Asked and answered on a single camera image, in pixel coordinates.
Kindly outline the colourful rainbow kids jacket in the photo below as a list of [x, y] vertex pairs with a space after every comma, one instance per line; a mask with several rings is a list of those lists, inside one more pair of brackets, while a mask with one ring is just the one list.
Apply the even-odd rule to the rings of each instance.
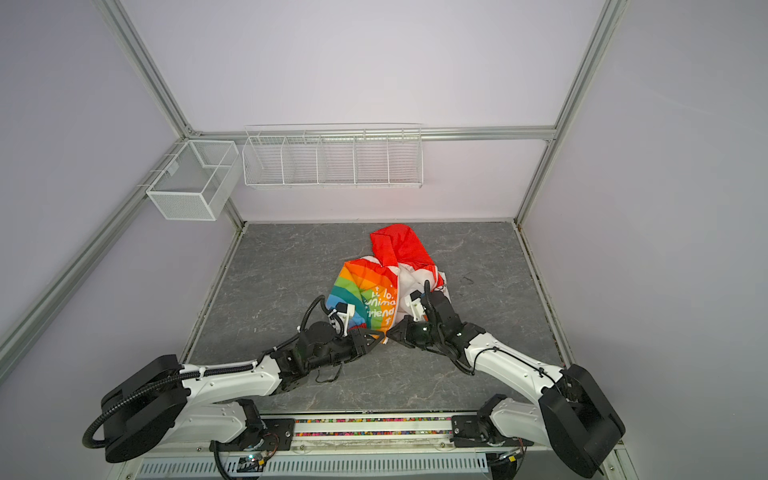
[[352, 310], [347, 326], [386, 332], [411, 312], [411, 294], [425, 283], [448, 295], [445, 274], [413, 229], [394, 224], [370, 234], [372, 254], [343, 264], [325, 306]]

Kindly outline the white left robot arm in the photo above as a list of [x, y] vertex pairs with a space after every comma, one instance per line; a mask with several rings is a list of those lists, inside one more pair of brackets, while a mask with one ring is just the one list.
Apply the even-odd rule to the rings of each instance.
[[339, 330], [317, 322], [250, 361], [193, 365], [160, 356], [102, 398], [82, 444], [103, 450], [113, 464], [158, 446], [197, 442], [218, 452], [279, 450], [282, 439], [256, 398], [288, 392], [315, 371], [353, 362], [383, 338], [363, 327]]

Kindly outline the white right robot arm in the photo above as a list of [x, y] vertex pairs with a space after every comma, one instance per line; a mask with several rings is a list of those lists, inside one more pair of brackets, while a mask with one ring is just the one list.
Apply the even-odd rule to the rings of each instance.
[[444, 356], [467, 375], [490, 375], [524, 397], [518, 402], [495, 394], [475, 414], [455, 417], [453, 442], [460, 448], [539, 444], [590, 479], [626, 432], [589, 371], [578, 364], [546, 364], [503, 344], [481, 326], [462, 321], [440, 292], [420, 295], [412, 314], [387, 337]]

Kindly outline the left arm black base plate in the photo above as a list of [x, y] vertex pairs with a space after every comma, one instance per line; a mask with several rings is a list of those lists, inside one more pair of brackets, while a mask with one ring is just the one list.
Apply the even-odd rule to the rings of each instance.
[[220, 443], [219, 452], [267, 453], [287, 451], [291, 448], [296, 422], [293, 418], [266, 418], [262, 426], [247, 426], [233, 440]]

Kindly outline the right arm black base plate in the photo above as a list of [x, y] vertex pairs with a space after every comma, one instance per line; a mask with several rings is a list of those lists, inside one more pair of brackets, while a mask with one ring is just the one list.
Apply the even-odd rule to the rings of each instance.
[[451, 417], [451, 442], [458, 448], [480, 447], [525, 447], [533, 446], [532, 441], [503, 436], [490, 422], [477, 413], [459, 414]]

